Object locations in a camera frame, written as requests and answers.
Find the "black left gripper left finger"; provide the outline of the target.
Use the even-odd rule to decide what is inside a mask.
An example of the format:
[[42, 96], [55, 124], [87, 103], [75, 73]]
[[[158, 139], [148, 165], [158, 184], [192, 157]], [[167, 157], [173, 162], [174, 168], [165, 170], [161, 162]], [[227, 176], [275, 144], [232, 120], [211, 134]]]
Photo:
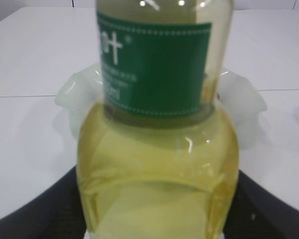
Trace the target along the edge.
[[86, 229], [75, 167], [35, 199], [0, 219], [0, 239], [83, 239]]

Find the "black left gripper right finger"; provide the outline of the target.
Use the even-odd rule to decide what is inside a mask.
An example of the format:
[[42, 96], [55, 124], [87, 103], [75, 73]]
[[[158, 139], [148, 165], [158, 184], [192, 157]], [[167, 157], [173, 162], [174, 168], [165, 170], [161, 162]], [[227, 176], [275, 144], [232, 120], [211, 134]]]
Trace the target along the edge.
[[223, 234], [226, 239], [299, 239], [299, 211], [240, 171]]

